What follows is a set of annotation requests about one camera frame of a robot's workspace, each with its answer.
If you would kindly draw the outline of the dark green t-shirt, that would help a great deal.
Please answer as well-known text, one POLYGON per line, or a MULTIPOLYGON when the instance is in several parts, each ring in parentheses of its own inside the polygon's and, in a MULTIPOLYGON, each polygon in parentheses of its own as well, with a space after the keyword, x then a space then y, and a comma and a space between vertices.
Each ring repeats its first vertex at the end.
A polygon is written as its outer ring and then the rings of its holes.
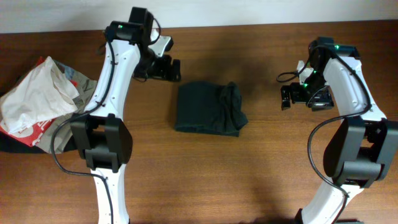
POLYGON ((186 83, 178 88, 174 128, 183 133, 238 137, 248 123, 242 103, 235 82, 226 85, 206 81, 186 83))

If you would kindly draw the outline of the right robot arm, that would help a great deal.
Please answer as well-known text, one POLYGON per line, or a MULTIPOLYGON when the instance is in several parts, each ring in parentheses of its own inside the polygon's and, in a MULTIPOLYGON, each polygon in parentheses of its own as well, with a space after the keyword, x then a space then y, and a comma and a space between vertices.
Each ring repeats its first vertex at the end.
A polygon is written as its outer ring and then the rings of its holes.
POLYGON ((293 78, 282 81, 281 108, 302 103, 312 111, 338 108, 339 115, 318 124, 307 140, 307 156, 322 184, 314 198, 298 210, 294 223, 341 223, 352 199, 383 180, 397 152, 397 122, 379 109, 366 84, 357 48, 318 37, 308 46, 293 78), (327 124, 340 126, 325 148, 323 170, 312 156, 315 133, 327 124))

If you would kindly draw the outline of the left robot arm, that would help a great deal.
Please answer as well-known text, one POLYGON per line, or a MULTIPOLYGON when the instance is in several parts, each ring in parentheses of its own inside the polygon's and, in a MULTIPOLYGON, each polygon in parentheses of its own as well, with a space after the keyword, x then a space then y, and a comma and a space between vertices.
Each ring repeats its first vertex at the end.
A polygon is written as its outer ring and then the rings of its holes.
POLYGON ((133 139, 123 121, 129 85, 133 78, 178 82, 180 61, 167 55, 174 41, 161 34, 145 8, 133 7, 126 22, 111 22, 104 36, 106 57, 98 84, 83 115, 74 114, 70 127, 95 181, 99 223, 129 223, 124 174, 133 139))

